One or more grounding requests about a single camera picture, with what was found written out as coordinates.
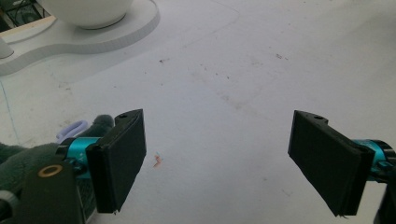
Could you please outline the dark green plush toy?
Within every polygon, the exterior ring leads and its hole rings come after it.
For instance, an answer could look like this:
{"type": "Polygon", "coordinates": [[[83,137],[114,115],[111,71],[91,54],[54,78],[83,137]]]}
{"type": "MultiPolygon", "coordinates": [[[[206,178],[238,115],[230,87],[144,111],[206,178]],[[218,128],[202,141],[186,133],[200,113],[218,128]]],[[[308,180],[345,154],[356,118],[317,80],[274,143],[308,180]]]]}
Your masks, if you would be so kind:
{"type": "MultiPolygon", "coordinates": [[[[99,115],[91,126],[73,137],[104,136],[114,127],[109,115],[99,115]]],[[[36,167],[52,160],[60,143],[35,147],[9,146],[0,142],[0,200],[14,200],[26,176],[36,167]]]]}

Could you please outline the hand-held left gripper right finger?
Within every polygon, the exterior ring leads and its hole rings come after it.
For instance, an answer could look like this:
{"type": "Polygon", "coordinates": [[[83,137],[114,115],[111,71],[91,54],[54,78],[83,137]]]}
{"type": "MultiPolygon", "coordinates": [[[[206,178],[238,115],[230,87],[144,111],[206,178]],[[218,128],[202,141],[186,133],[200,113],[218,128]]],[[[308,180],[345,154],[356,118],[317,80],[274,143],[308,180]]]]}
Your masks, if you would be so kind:
{"type": "Polygon", "coordinates": [[[355,216],[368,181],[387,185],[379,217],[396,217],[396,150],[376,139],[351,140],[322,116],[296,110],[288,153],[335,216],[355,216]]]}

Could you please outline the white curved board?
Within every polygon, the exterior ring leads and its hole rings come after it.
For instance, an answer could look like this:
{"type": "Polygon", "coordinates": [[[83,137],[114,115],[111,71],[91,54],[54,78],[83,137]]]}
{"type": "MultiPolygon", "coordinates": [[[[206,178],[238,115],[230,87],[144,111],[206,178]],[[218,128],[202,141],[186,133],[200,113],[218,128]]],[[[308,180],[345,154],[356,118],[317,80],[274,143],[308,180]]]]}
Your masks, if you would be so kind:
{"type": "Polygon", "coordinates": [[[0,76],[52,55],[95,54],[128,47],[160,22],[153,0],[134,0],[124,17],[107,27],[83,29],[50,15],[0,34],[0,76]]]}

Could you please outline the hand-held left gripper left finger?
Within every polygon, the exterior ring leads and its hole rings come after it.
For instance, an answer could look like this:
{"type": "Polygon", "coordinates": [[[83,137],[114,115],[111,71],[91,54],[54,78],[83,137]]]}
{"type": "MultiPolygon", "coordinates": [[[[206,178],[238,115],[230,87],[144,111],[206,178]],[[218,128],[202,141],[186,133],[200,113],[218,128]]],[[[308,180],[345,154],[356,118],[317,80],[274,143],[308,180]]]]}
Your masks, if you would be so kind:
{"type": "Polygon", "coordinates": [[[147,154],[144,111],[99,116],[88,130],[64,139],[56,153],[92,182],[98,212],[119,211],[147,154]]]}

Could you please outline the pale purple plastic hook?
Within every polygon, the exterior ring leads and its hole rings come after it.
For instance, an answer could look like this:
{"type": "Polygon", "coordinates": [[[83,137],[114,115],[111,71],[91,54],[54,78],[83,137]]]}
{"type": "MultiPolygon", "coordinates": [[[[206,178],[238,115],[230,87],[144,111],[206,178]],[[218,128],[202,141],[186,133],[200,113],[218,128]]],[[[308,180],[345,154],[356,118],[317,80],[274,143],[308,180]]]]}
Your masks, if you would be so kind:
{"type": "Polygon", "coordinates": [[[58,143],[62,143],[63,140],[76,136],[77,134],[85,131],[88,127],[86,120],[76,121],[67,127],[63,128],[56,134],[56,140],[58,143]]]}

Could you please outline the white bowl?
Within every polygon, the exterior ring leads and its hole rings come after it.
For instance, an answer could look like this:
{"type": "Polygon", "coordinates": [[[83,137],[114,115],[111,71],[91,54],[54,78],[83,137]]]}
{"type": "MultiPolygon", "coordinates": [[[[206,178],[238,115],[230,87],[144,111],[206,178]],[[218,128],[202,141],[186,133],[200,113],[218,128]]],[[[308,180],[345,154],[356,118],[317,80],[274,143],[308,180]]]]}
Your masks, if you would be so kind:
{"type": "Polygon", "coordinates": [[[83,29],[100,29],[120,21],[134,0],[36,0],[50,15],[83,29]]]}

